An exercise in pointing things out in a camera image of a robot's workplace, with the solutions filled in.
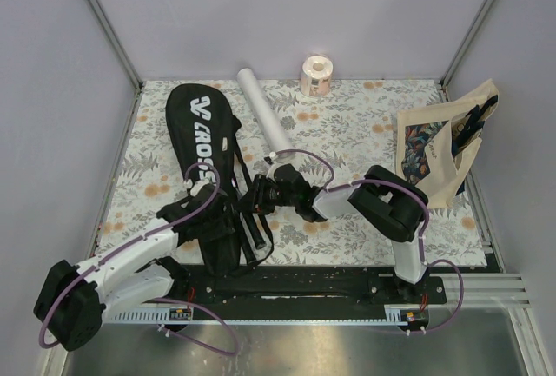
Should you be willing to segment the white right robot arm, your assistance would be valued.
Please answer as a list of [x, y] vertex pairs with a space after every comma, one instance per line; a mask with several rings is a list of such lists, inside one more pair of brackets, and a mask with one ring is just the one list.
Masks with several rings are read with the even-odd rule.
[[427, 291], [425, 230], [430, 221], [428, 198], [411, 183], [373, 165], [361, 180], [332, 188], [310, 184], [290, 164], [256, 175], [239, 199], [247, 212], [268, 215], [277, 207], [291, 207], [307, 222], [324, 222], [345, 214], [359, 214], [389, 239], [394, 253], [397, 296], [413, 303]]

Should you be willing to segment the black racket bag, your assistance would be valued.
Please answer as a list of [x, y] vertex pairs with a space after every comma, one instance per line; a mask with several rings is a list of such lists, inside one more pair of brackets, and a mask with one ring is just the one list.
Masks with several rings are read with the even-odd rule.
[[[240, 192], [236, 184], [235, 163], [242, 160], [236, 133], [241, 122], [233, 114], [226, 96], [199, 83], [184, 83], [173, 88], [165, 108], [169, 138], [184, 180], [209, 182], [200, 191], [190, 190], [185, 198], [169, 204], [158, 217], [172, 224], [179, 243], [197, 241], [208, 274], [215, 277], [237, 276], [250, 271], [260, 260], [247, 264], [240, 243], [238, 207]], [[234, 209], [235, 234], [217, 241], [199, 241], [200, 219], [211, 208], [229, 203]], [[250, 245], [255, 245], [248, 231]], [[259, 229], [269, 247], [272, 233]]]

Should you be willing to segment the badminton racket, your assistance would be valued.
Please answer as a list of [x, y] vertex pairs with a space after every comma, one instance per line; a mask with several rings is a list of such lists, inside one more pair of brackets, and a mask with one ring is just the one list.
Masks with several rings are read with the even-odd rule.
[[239, 215], [239, 235], [240, 235], [240, 243], [242, 246], [242, 251], [244, 253], [246, 263], [250, 264], [255, 262], [256, 261], [255, 253], [250, 245], [247, 229], [245, 227], [244, 220], [242, 219], [241, 215]]
[[246, 222], [248, 231], [251, 235], [256, 250], [262, 250], [266, 247], [266, 242], [262, 237], [260, 230], [257, 226], [254, 216], [251, 213], [243, 214], [244, 221]]

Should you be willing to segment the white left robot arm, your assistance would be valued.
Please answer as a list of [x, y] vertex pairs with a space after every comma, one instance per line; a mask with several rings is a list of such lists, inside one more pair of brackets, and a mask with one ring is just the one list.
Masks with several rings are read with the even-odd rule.
[[233, 233], [225, 192], [197, 183], [193, 194], [163, 207], [147, 230], [77, 264], [61, 260], [46, 275], [34, 315], [39, 346], [75, 351], [103, 324], [149, 302], [177, 304], [169, 321], [191, 316], [195, 291], [190, 272], [171, 252], [192, 240], [215, 241]]

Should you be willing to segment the white shuttlecock tube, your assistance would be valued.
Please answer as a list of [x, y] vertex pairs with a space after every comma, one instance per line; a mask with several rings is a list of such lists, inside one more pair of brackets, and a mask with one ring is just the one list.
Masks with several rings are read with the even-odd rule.
[[290, 162], [293, 159], [286, 150], [292, 149], [292, 143], [280, 124], [277, 114], [271, 109], [267, 96], [261, 88], [252, 69], [241, 69], [236, 76], [237, 82], [246, 97], [246, 101], [269, 145], [276, 154], [278, 162]]

